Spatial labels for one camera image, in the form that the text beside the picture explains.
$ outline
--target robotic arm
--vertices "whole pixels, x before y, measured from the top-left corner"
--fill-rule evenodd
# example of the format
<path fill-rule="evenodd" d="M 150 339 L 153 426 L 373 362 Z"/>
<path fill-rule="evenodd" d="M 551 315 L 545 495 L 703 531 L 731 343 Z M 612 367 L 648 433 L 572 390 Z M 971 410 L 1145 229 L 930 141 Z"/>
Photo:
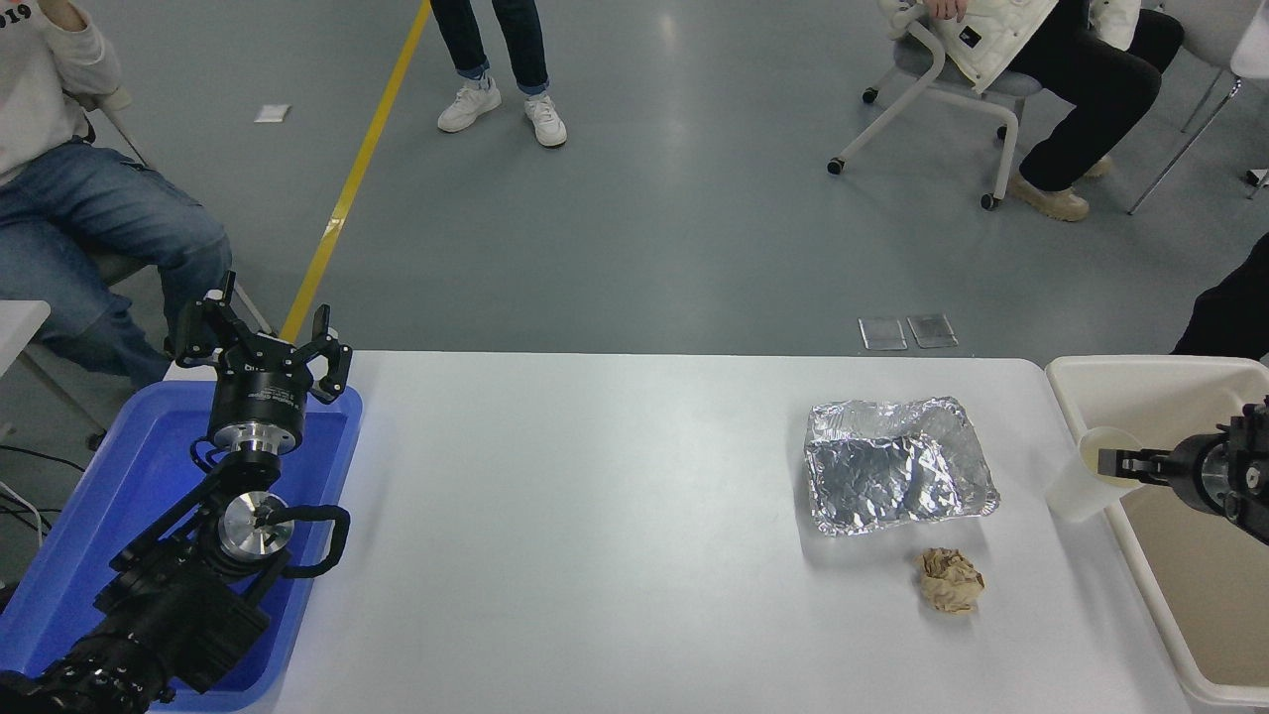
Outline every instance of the robotic arm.
<path fill-rule="evenodd" d="M 269 626 L 259 604 L 278 578 L 313 578 L 340 559 L 349 515 L 338 506 L 288 506 L 269 493 L 280 457 L 303 440 L 305 402 L 339 398 L 352 347 L 330 330 L 330 307 L 312 339 L 294 346 L 253 332 L 230 307 L 233 273 L 221 289 L 192 302 L 178 326 L 176 364 L 213 365 L 217 374 L 207 436 L 226 455 L 214 464 L 190 454 L 206 478 L 133 539 L 98 594 L 102 623 L 38 677 L 0 672 L 0 713 L 140 714 L 175 696 L 179 677 L 206 692 Z M 308 363 L 322 355 L 315 384 Z M 292 566 L 296 521 L 331 521 L 326 557 Z M 241 595 L 232 585 L 249 581 Z"/>
<path fill-rule="evenodd" d="M 1269 397 L 1171 451 L 1103 449 L 1098 473 L 1171 487 L 1190 509 L 1225 516 L 1269 545 Z"/>

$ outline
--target aluminum foil tray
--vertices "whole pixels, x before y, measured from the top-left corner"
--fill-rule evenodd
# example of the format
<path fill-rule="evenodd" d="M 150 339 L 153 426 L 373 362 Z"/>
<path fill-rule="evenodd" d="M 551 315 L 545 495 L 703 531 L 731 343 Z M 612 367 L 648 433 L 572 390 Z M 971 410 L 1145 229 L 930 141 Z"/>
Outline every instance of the aluminum foil tray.
<path fill-rule="evenodd" d="M 1000 506 L 973 425 L 950 397 L 821 405 L 807 420 L 806 464 L 811 517 L 830 536 Z"/>

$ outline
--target person's hand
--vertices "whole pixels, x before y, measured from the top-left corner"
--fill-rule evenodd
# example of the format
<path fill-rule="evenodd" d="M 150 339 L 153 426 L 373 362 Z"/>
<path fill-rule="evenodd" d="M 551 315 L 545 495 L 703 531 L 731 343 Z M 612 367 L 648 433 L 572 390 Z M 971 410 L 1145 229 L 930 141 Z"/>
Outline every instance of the person's hand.
<path fill-rule="evenodd" d="M 935 20 L 963 22 L 968 6 L 970 0 L 925 0 L 925 8 Z"/>
<path fill-rule="evenodd" d="M 48 22 L 62 29 L 79 32 L 88 27 L 84 16 L 79 14 L 75 5 L 70 4 L 70 0 L 39 0 L 39 9 L 44 11 Z"/>

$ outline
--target yellow floor line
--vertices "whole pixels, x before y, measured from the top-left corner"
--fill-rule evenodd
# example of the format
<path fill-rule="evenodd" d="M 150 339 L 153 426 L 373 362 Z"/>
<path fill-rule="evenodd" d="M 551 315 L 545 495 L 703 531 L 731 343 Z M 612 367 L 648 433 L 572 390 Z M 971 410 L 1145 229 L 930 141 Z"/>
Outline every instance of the yellow floor line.
<path fill-rule="evenodd" d="M 296 299 L 291 303 L 291 312 L 287 313 L 287 321 L 282 325 L 280 336 L 287 341 L 294 341 L 299 334 L 299 328 L 311 317 L 317 285 L 321 283 L 322 275 L 326 274 L 326 265 L 335 251 L 335 243 L 339 242 L 339 235 L 344 231 L 348 213 L 353 209 L 353 200 L 357 199 L 362 179 L 365 178 L 365 169 L 371 165 L 371 157 L 379 143 L 383 124 L 387 123 L 388 114 L 392 112 L 392 104 L 396 101 L 397 91 L 401 89 L 401 81 L 405 79 L 405 71 L 410 66 L 414 51 L 419 46 L 419 36 L 423 34 L 423 25 L 428 22 L 429 14 L 431 14 L 431 3 L 430 0 L 424 0 L 423 5 L 419 6 L 419 14 L 414 18 L 414 25 L 410 28 L 405 46 L 401 47 L 401 55 L 397 56 L 396 67 L 392 68 L 388 85 L 383 88 L 383 96 L 379 98 L 374 118 L 371 119 L 371 128 L 365 131 L 365 138 L 362 140 L 362 148 L 357 152 L 357 160 L 353 161 L 353 170 L 349 171 L 348 179 L 344 181 L 344 189 L 340 191 L 339 200 L 335 203 L 335 211 L 326 223 L 326 231 L 322 233 L 321 242 L 317 243 L 317 250 L 308 263 L 305 280 L 299 283 L 299 292 L 296 293 Z"/>

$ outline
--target standing person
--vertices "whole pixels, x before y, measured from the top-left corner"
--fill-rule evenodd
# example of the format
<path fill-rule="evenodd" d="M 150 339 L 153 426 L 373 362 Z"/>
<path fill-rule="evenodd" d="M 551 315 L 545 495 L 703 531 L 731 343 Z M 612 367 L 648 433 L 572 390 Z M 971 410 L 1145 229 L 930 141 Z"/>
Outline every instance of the standing person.
<path fill-rule="evenodd" d="M 1260 236 L 1241 265 L 1194 299 L 1171 353 L 1247 360 L 1269 354 L 1269 233 Z"/>
<path fill-rule="evenodd" d="M 489 76 L 489 58 L 481 43 L 480 28 L 471 0 L 433 0 L 431 13 L 449 48 L 463 86 L 458 96 L 437 119 L 444 132 L 458 132 L 477 117 L 503 103 L 503 95 Z M 547 94 L 546 49 L 542 44 L 542 23 L 533 0 L 494 0 L 494 13 L 503 28 L 506 51 L 511 57 L 515 84 L 524 93 L 524 115 L 533 123 L 533 133 L 542 146 L 562 146 L 569 138 L 555 101 Z"/>

